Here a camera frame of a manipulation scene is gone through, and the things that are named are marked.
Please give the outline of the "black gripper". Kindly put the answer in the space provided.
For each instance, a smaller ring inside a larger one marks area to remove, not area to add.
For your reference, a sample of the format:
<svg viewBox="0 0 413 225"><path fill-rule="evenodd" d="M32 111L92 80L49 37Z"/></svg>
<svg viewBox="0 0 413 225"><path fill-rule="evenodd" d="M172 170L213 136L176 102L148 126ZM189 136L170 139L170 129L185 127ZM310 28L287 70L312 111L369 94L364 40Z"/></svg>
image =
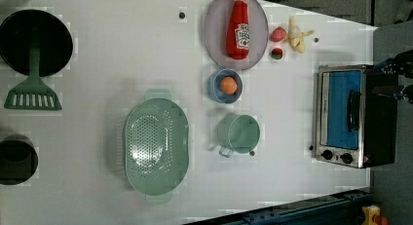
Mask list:
<svg viewBox="0 0 413 225"><path fill-rule="evenodd" d="M406 78L413 78L413 50L409 50L395 57L388 58L373 67L375 72L389 75L401 75ZM402 95L403 86L380 86L374 87L373 93L378 95L399 96Z"/></svg>

